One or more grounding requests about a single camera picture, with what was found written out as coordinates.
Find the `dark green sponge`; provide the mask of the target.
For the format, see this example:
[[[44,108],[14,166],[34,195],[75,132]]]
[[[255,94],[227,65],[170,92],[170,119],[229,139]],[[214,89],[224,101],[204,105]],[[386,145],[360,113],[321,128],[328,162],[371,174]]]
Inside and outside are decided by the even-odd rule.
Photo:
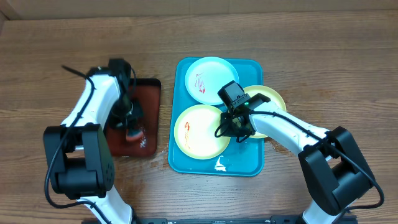
[[[126,130],[126,141],[134,142],[140,141],[144,138],[144,133],[141,129],[127,129]]]

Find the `yellow-green plate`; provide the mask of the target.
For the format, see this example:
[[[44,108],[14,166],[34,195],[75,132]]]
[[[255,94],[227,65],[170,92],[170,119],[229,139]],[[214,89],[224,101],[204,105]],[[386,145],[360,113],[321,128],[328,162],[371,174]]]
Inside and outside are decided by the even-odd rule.
[[[252,85],[243,88],[243,90],[250,96],[250,99],[248,99],[245,104],[242,104],[241,106],[236,108],[236,110],[234,110],[232,113],[229,112],[228,109],[225,112],[229,112],[231,114],[245,113],[247,111],[253,111],[257,106],[261,105],[264,102],[270,101],[275,103],[276,106],[283,111],[286,110],[286,105],[282,97],[278,94],[278,92],[269,88],[268,86]],[[255,134],[253,136],[250,136],[250,138],[254,139],[266,137],[266,134],[260,133],[258,131],[255,131]],[[245,139],[237,139],[237,142],[242,142],[243,140]]]
[[[187,156],[212,159],[220,155],[230,142],[230,137],[216,137],[221,110],[210,105],[195,105],[183,111],[175,122],[174,139]]]

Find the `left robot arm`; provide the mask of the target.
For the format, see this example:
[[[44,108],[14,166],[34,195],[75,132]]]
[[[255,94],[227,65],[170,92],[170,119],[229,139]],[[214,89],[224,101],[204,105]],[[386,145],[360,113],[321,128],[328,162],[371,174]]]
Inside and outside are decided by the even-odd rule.
[[[85,205],[99,223],[140,223],[114,186],[114,162],[104,134],[105,127],[129,137],[141,134],[134,126],[143,111],[130,99],[136,73],[123,58],[111,58],[107,67],[87,73],[64,69],[84,78],[85,89],[69,116],[44,131],[45,198],[57,209]]]

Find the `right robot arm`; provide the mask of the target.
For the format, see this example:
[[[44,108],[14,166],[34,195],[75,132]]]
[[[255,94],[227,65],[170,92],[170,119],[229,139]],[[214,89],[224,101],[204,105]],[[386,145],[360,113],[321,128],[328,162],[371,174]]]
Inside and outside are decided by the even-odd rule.
[[[215,136],[234,136],[242,142],[258,132],[298,157],[312,202],[297,223],[339,223],[357,208],[357,199],[373,187],[380,188],[347,129],[329,131],[306,123],[262,94],[219,91],[218,95],[227,111]]]

